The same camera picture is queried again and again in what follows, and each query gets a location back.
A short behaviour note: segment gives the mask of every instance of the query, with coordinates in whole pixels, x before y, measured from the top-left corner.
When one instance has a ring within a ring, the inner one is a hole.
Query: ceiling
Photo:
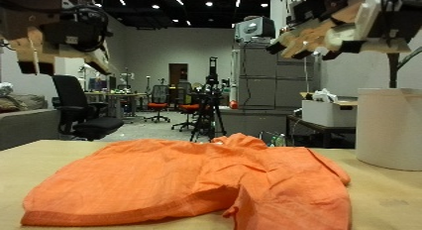
[[[96,0],[104,11],[128,27],[140,30],[232,28],[247,16],[269,17],[271,0]]]

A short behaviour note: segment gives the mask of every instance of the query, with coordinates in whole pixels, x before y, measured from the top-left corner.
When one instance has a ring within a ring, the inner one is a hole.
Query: office chair
[[[200,110],[200,102],[197,102],[199,96],[192,92],[192,85],[189,82],[180,82],[177,84],[177,105],[181,113],[187,115],[187,121],[184,123],[175,124],[172,126],[172,130],[175,127],[181,126],[180,132],[184,131],[184,128],[189,128],[189,126],[196,126],[195,121],[191,120],[191,115],[195,116],[197,111]]]
[[[169,106],[169,86],[165,84],[156,84],[153,86],[152,98],[148,103],[148,109],[157,111],[157,115],[149,118],[145,118],[145,122],[148,119],[153,120],[155,123],[160,122],[160,119],[164,119],[171,123],[171,119],[165,116],[160,115],[161,110],[167,109]]]
[[[62,122],[59,132],[90,141],[104,138],[123,126],[123,121],[111,117],[99,117],[107,103],[90,103],[75,76],[55,75],[54,83],[59,94]]]

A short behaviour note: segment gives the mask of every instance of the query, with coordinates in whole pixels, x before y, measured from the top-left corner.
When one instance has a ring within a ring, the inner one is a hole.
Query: white box
[[[356,127],[357,102],[303,100],[303,119],[326,127]]]

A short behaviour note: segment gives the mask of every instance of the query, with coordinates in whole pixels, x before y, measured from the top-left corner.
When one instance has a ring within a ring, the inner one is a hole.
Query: gray cabinet
[[[303,106],[300,93],[321,89],[320,64],[314,57],[296,60],[272,55],[265,45],[243,45],[237,53],[232,80],[239,110],[221,110],[227,134],[285,133],[287,115]]]

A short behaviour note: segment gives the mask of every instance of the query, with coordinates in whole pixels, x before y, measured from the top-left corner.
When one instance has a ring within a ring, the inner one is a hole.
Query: black office chair
[[[111,117],[99,117],[107,103],[90,103],[78,78],[70,75],[55,75],[54,83],[59,94],[62,122],[59,132],[64,135],[88,139],[104,138],[123,126],[123,121]]]
[[[169,107],[169,86],[165,84],[157,84],[153,86],[152,98],[148,103],[148,109],[157,111],[157,115],[149,118],[145,118],[145,122],[148,119],[153,120],[155,123],[160,122],[160,119],[164,119],[171,123],[171,119],[160,114],[161,110]]]

